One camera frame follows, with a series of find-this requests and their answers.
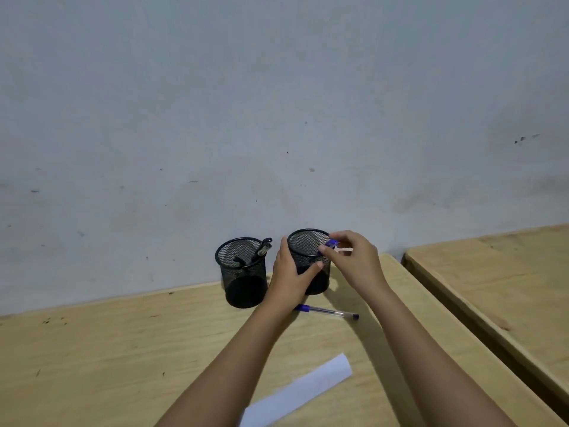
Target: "wall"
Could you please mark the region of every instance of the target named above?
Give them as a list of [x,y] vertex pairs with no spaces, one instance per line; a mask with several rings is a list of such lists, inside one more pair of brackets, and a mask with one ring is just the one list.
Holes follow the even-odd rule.
[[0,7],[0,313],[569,219],[569,0]]

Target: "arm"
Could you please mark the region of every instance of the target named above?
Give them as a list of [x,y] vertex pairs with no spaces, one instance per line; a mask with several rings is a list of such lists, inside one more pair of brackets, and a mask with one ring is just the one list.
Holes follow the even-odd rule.
[[387,284],[377,248],[352,231],[330,234],[337,252],[321,252],[344,274],[370,306],[388,340],[423,420],[430,426],[515,426],[500,407],[468,376],[417,321]]
[[178,397],[156,427],[237,425],[286,319],[322,269],[297,275],[286,239],[281,241],[273,278],[263,302],[209,366]]

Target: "black mesh pen holder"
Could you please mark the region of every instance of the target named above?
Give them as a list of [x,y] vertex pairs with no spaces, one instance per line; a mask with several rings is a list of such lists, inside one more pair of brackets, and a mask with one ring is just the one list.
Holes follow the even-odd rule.
[[233,307],[254,307],[265,297],[265,258],[251,261],[260,244],[261,240],[256,238],[235,238],[223,243],[215,252],[215,260],[221,267],[225,299]]
[[315,262],[324,263],[322,270],[310,282],[306,295],[322,294],[330,285],[330,261],[318,251],[318,246],[328,241],[330,241],[328,233],[319,229],[299,229],[287,238],[288,249],[298,274],[305,272]]

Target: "plywood surface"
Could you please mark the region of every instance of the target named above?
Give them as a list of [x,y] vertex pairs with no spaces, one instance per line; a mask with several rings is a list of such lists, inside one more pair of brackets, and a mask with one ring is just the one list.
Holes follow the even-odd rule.
[[569,405],[569,224],[415,247],[406,260]]
[[[382,264],[427,330],[519,426],[563,425],[394,258]],[[422,425],[379,324],[335,268],[331,288],[309,303],[361,318],[300,314],[253,401],[344,352],[352,377],[279,425]],[[151,426],[249,314],[215,284],[3,317],[0,425]]]

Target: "white paper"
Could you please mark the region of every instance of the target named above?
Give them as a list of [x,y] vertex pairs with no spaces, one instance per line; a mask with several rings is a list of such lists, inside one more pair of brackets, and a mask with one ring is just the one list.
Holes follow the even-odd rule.
[[239,425],[265,427],[272,424],[350,376],[352,368],[342,353],[272,396],[253,403],[245,409]]

